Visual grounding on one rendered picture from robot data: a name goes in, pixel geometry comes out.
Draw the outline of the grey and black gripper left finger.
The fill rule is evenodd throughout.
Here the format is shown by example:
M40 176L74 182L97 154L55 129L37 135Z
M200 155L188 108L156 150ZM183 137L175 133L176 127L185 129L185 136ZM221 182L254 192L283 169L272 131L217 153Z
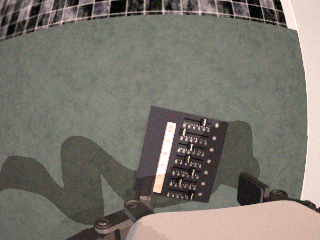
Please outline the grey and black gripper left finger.
M149 209L149 208L151 209ZM155 214L153 178L145 177L142 189L124 202L124 209L99 218L87 228L66 240L126 240L129 229L140 218Z

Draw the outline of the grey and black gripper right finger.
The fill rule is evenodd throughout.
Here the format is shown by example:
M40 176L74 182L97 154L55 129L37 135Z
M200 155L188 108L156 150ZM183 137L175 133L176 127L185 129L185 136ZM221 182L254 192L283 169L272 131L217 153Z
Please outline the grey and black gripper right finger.
M283 190L275 189L270 192L269 186L247 172L239 175L237 201L241 206L283 200L300 203L320 214L320 207L316 208L316 205L309 200L288 198L287 192Z

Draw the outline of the black lighting desk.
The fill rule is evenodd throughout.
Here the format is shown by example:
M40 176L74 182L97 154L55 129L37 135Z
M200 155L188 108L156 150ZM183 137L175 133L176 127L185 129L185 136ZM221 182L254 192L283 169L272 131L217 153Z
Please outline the black lighting desk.
M156 195L208 203L228 123L151 106L134 190L151 177Z

